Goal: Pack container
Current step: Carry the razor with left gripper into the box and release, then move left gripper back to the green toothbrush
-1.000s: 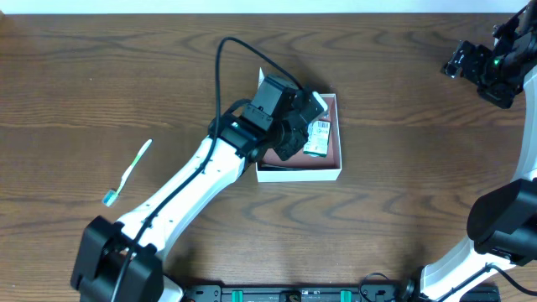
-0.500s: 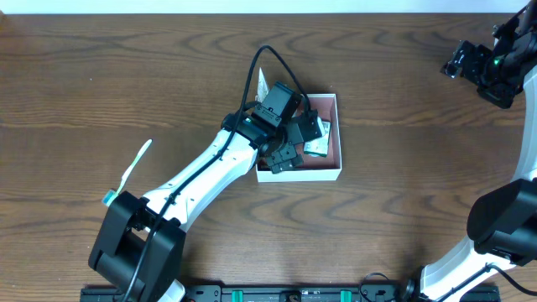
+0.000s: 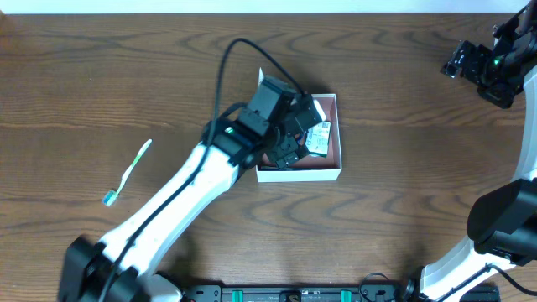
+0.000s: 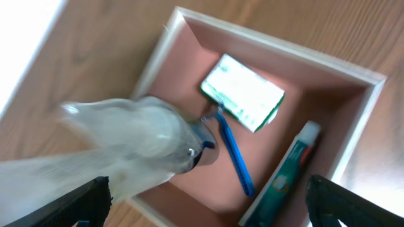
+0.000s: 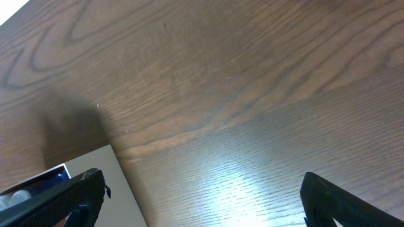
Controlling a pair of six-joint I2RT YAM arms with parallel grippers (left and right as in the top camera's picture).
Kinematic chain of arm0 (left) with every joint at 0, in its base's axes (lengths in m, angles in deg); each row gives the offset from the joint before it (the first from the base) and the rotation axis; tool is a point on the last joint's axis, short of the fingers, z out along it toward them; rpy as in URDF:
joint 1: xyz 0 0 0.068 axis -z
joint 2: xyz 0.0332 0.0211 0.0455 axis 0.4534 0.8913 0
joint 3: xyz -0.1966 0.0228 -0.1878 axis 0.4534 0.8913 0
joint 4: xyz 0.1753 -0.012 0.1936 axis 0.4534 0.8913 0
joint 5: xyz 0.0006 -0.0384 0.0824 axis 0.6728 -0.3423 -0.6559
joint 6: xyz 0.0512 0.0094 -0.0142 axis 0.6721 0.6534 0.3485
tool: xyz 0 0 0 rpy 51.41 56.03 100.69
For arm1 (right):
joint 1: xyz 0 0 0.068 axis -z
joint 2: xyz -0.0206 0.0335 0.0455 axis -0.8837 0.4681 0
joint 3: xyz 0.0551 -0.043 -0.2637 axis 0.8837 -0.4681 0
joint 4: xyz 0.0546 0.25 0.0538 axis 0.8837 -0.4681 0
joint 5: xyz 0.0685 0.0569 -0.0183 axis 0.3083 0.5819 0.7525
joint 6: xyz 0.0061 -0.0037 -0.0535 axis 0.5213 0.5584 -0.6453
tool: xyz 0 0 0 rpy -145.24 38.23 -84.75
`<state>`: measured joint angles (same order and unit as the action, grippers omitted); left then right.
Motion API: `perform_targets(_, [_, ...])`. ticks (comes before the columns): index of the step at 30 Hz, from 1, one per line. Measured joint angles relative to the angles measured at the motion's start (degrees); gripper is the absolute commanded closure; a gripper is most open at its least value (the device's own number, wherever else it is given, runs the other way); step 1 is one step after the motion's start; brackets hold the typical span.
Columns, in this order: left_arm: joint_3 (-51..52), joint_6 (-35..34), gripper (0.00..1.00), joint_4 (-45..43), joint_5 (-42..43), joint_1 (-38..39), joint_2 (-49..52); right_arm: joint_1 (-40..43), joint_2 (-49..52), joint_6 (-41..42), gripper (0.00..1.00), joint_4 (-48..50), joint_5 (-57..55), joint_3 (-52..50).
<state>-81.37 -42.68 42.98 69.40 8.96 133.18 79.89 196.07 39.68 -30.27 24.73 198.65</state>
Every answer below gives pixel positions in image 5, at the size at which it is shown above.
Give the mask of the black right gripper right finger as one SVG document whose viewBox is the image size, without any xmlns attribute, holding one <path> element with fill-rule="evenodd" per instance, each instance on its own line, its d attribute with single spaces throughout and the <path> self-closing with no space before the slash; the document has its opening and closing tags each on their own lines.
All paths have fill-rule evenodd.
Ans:
<svg viewBox="0 0 404 227">
<path fill-rule="evenodd" d="M 403 227 L 403 221 L 307 172 L 300 188 L 307 227 Z"/>
</svg>

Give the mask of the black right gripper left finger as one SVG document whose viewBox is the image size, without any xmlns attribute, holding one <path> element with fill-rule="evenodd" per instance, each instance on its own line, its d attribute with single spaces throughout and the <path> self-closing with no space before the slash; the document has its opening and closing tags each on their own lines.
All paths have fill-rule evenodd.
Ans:
<svg viewBox="0 0 404 227">
<path fill-rule="evenodd" d="M 91 168 L 45 192 L 1 211 L 1 227 L 53 227 L 95 225 L 104 197 L 111 196 L 104 175 Z"/>
</svg>

